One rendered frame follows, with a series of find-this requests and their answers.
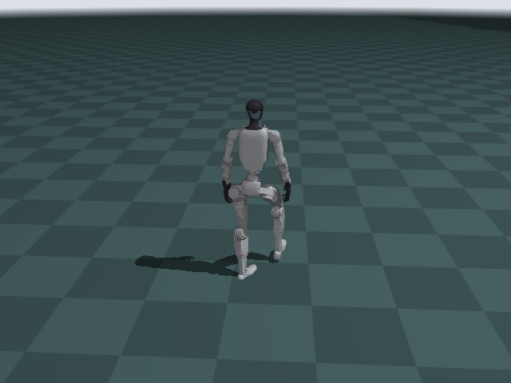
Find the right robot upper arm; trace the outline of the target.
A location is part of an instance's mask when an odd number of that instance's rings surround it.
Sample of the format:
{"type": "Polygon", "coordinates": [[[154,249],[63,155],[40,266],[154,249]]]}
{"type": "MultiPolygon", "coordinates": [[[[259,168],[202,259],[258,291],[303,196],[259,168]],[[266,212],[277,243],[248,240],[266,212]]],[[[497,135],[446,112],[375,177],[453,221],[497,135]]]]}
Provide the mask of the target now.
{"type": "Polygon", "coordinates": [[[274,152],[276,155],[276,158],[275,158],[276,166],[281,167],[281,166],[286,165],[284,158],[283,158],[283,144],[282,144],[280,133],[276,130],[268,130],[267,134],[268,134],[268,139],[271,142],[273,142],[272,146],[273,146],[273,149],[274,149],[274,152]]]}

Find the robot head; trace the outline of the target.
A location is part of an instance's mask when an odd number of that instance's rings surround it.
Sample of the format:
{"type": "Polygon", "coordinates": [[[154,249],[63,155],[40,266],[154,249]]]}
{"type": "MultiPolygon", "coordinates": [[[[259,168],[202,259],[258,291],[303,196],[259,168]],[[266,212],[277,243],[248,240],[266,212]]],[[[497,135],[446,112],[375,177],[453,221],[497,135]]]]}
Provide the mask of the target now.
{"type": "Polygon", "coordinates": [[[258,100],[251,100],[246,105],[246,110],[248,111],[248,116],[250,118],[250,124],[247,126],[247,130],[259,130],[262,129],[259,126],[259,120],[261,119],[263,115],[263,104],[258,100]],[[258,119],[253,119],[251,117],[250,111],[252,113],[257,113],[257,111],[261,111],[261,114],[258,119]]]}

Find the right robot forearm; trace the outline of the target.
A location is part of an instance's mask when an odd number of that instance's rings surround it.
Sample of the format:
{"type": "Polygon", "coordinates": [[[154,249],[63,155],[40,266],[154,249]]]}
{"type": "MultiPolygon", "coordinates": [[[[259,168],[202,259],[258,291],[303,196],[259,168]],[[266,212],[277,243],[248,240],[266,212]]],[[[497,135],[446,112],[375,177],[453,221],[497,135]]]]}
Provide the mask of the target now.
{"type": "Polygon", "coordinates": [[[290,179],[290,175],[289,175],[289,171],[288,171],[287,161],[286,161],[285,157],[283,157],[283,158],[284,158],[284,161],[285,161],[286,165],[279,167],[280,175],[281,175],[281,178],[283,180],[283,185],[284,186],[285,186],[286,182],[289,182],[290,185],[291,185],[291,179],[290,179]]]}

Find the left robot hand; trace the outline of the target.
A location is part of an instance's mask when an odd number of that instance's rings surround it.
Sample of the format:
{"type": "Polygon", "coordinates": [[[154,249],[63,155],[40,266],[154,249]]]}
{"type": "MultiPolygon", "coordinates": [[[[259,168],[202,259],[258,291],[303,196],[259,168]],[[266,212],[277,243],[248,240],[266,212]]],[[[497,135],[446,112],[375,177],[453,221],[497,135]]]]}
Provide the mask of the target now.
{"type": "Polygon", "coordinates": [[[228,190],[231,187],[231,183],[226,185],[225,180],[222,180],[222,182],[223,182],[223,186],[224,186],[224,198],[225,198],[227,203],[232,203],[232,199],[228,196],[228,190]]]}

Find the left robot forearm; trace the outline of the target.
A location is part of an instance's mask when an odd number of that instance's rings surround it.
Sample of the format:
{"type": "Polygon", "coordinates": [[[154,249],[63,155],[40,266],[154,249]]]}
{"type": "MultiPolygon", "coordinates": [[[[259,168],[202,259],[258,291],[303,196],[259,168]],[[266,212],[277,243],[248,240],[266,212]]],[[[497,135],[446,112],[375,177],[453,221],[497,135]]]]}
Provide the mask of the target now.
{"type": "Polygon", "coordinates": [[[223,169],[223,171],[222,171],[223,179],[222,180],[225,180],[226,185],[231,183],[231,168],[232,168],[231,164],[226,164],[222,161],[222,169],[223,169]]]}

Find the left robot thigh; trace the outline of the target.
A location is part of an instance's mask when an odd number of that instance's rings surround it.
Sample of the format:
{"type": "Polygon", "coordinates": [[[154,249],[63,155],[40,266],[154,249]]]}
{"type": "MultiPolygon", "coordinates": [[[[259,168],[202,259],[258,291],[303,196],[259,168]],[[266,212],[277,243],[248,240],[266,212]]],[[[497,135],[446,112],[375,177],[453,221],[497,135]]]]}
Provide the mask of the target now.
{"type": "Polygon", "coordinates": [[[241,188],[242,184],[233,184],[228,190],[238,223],[234,231],[234,236],[237,239],[245,239],[248,236],[248,204],[246,196],[241,195],[241,188]]]}

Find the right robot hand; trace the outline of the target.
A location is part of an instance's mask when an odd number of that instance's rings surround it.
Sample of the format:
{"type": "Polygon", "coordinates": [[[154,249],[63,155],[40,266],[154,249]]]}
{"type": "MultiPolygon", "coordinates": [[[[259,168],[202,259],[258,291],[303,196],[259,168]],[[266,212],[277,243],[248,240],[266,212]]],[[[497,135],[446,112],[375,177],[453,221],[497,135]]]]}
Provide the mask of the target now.
{"type": "Polygon", "coordinates": [[[290,199],[291,185],[289,182],[286,182],[284,187],[285,187],[284,191],[286,190],[287,192],[285,195],[282,195],[282,196],[286,196],[285,198],[283,198],[283,202],[287,202],[290,199]]]}

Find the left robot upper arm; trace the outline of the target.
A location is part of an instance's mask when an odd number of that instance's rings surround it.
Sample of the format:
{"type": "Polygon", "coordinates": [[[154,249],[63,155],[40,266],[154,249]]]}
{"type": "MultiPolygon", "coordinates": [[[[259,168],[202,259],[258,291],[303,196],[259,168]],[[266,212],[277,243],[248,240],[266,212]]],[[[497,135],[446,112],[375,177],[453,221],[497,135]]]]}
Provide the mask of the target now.
{"type": "Polygon", "coordinates": [[[223,162],[226,164],[233,164],[235,157],[232,155],[235,145],[236,145],[236,139],[238,138],[238,132],[239,128],[234,128],[229,131],[227,135],[227,140],[224,148],[224,158],[223,162]]]}

